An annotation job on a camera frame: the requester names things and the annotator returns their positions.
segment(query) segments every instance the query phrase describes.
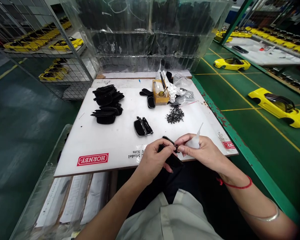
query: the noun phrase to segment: green metal frame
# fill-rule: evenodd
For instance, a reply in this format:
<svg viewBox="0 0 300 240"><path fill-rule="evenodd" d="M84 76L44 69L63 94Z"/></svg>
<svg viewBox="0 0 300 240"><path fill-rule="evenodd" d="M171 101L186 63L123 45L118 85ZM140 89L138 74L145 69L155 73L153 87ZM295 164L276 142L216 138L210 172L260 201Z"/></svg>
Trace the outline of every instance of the green metal frame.
<svg viewBox="0 0 300 240"><path fill-rule="evenodd" d="M247 8L249 5L252 3L253 0L245 0L239 9L236 18L234 21L230 24L228 30L226 33L223 35L223 38L220 41L220 44L223 45L226 43L228 38L230 37L230 34L233 32L234 28L238 25L238 22L242 19L243 14L246 12Z"/></svg>
<svg viewBox="0 0 300 240"><path fill-rule="evenodd" d="M300 215L295 209L295 207L292 205L292 203L288 200L288 198L284 195L284 193L281 191L281 189L278 187L278 185L273 181L271 176L268 174L268 172L264 169L264 167L261 165L261 163L258 161L256 156L252 153L252 151L248 148L248 146L243 142L241 137L238 135L238 133L234 130L234 128L230 125L228 120L224 117L224 115L221 113L221 111L218 109L218 107L214 104L212 99L209 97L209 95L204 91L199 81L195 78L195 76L192 77L193 83L196 85L197 89L203 96L204 100L207 102L208 106L214 113L214 115L217 117L219 122L223 125L223 128L229 135L229 137L232 139L232 142L236 145L237 149L242 153L245 160L248 162L250 166L249 169L245 169L245 172L254 172L256 177L259 178L262 186L260 184L256 184L259 180L256 178L251 178L255 182L256 186L259 187L259 189L265 189L267 192L263 193L265 195L268 195L270 198L272 198L277 205L280 207L280 209L289 217L291 218L296 224L300 224ZM239 168L243 168L245 163L236 163L236 165Z"/></svg>

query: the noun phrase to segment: hornby logo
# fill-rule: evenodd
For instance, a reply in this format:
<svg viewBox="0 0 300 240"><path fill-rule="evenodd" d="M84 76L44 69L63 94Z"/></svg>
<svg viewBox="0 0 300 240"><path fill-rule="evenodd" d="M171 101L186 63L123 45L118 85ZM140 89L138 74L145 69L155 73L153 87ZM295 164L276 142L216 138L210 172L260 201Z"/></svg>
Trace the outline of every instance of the hornby logo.
<svg viewBox="0 0 300 240"><path fill-rule="evenodd" d="M236 148L232 142L222 142L224 147L227 149Z"/></svg>
<svg viewBox="0 0 300 240"><path fill-rule="evenodd" d="M108 162L109 153L95 154L79 157L77 166Z"/></svg>

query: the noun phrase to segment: green workbench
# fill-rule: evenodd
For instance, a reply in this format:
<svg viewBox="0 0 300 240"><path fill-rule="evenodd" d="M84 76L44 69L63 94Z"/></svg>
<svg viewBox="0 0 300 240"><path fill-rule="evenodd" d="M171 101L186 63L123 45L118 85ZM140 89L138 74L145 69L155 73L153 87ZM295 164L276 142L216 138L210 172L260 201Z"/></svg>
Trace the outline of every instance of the green workbench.
<svg viewBox="0 0 300 240"><path fill-rule="evenodd" d="M291 99L298 109L300 95L254 66L243 72L213 66L216 59L234 56L212 42L192 72L193 80L241 152L233 161L246 173L255 174L259 187L298 221L300 128L293 128L261 109L248 93L263 87Z"/></svg>

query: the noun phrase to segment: red string bracelet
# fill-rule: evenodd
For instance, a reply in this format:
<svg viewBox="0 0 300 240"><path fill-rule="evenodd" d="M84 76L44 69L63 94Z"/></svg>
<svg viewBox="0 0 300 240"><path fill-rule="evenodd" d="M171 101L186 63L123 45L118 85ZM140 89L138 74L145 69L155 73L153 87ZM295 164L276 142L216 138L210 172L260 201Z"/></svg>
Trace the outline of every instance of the red string bracelet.
<svg viewBox="0 0 300 240"><path fill-rule="evenodd" d="M222 185L222 184L224 183L225 185L227 185L227 186L229 186L229 187L233 187L233 188L237 188L237 189L246 189L246 188L248 188L248 187L250 187L250 186L252 185L252 180L251 180L251 178L250 178L248 175L247 175L247 177L249 178L250 183L249 183L247 186L245 186L245 187L237 187L237 186L228 184L228 183L224 182L221 178L217 178L217 180L220 182L220 185Z"/></svg>

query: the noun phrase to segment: white cloth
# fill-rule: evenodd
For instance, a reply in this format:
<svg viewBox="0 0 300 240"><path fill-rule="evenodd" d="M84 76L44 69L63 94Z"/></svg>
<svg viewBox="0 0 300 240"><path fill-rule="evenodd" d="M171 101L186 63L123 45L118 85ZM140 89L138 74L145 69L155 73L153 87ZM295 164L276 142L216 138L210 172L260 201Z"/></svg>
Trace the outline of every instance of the white cloth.
<svg viewBox="0 0 300 240"><path fill-rule="evenodd" d="M116 239L222 239L208 222L202 205L179 189L173 204L160 193L143 211L123 223Z"/></svg>

